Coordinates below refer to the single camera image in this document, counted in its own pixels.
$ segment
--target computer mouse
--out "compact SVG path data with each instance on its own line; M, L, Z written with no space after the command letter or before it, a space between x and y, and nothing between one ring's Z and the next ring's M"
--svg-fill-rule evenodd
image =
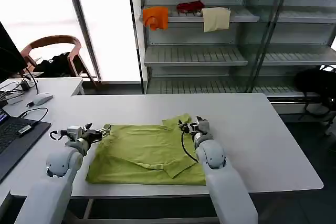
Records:
M34 105L41 105L44 104L45 102L49 101L51 98L53 98L54 95L51 93L40 93L37 94L34 99L33 99L33 104Z

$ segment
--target white table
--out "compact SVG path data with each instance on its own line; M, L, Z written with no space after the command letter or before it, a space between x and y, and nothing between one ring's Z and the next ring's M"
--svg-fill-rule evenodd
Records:
M21 82L21 79L7 79L0 84L0 88L11 83L11 82ZM69 98L76 94L84 94L82 87L83 79L81 77L64 77L64 78L40 78L37 86L39 93L49 92L54 95L54 99L57 98ZM11 90L17 86L17 83L13 83L2 91ZM4 109L11 115L19 115L23 111L27 110L27 103L31 102L36 95L35 87L31 88L21 97L24 98L16 104L6 105Z
M161 124L185 112L209 120L232 165L251 193L320 189L323 183L266 96L250 94L85 95L59 99L49 107L50 130L93 122ZM90 184L85 181L94 157L93 145L78 172L72 196L85 198L204 195L205 186ZM46 172L50 152L62 148L45 134L26 155L11 194L26 196Z
M11 83L13 81L20 82L21 79L8 79L0 84L0 87ZM50 92L54 95L54 98L47 103L43 104L48 108L54 108L49 111L49 113L44 118L44 121L53 123L57 118L54 114L54 111L57 111L56 105L62 103L64 99L69 99L72 95L81 93L82 94L82 83L83 79L74 77L74 78L41 78L38 82L39 92ZM10 90L16 87L16 84L13 86L10 85L3 90ZM27 110L26 104L31 102L33 97L36 95L35 88L30 89L25 93L24 100L13 105L6 105L4 110L7 111L12 116L18 116L23 111ZM36 111L36 113L30 113L26 118L38 120L44 111ZM33 147L30 152L35 153L40 150L36 147ZM9 194L10 189L16 183L18 176L22 173L22 169L26 165L26 157L18 163L10 174L0 183L0 216L3 213L3 210L6 209L6 205L9 202L11 196Z

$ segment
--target black bag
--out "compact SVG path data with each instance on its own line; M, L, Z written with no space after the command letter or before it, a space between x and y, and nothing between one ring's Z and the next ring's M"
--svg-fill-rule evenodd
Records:
M44 60L34 68L34 72L44 72L39 77L70 77L71 70L68 63L69 52L54 56L52 61Z
M336 110L336 73L333 71L325 71L325 66L322 69L314 68L308 69L298 73L294 78L294 83L298 90L300 90L306 99L305 112L315 118L325 117L330 111ZM309 101L307 93L317 93L321 97L321 102L328 108L328 111L323 114L314 114L308 111Z

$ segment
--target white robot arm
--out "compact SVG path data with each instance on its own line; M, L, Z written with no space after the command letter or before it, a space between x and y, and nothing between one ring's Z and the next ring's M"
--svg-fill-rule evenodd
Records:
M66 135L69 141L60 152L48 156L47 172L30 190L15 224L62 223L72 193L72 182L83 157L92 143L101 140L110 131L110 128L90 130L90 126L72 126L59 132L60 138Z
M206 186L221 224L257 224L258 213L244 182L225 156L221 144L210 134L208 120L198 116L196 123L179 121L179 125L182 132L193 136L197 159L203 167Z
M240 175L232 167L219 142L209 133L209 122L179 122L183 133L193 136L196 155L202 165L206 186L221 224L257 224L258 213ZM72 126L59 132L69 141L61 152L47 158L47 172L27 196L15 224L62 223L72 193L72 182L91 144L109 134L110 127L98 131Z

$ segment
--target cream cloth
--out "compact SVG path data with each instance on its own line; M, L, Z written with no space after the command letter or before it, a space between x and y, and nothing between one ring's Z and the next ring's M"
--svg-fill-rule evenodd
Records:
M231 11L223 7L203 8L204 32L228 29Z

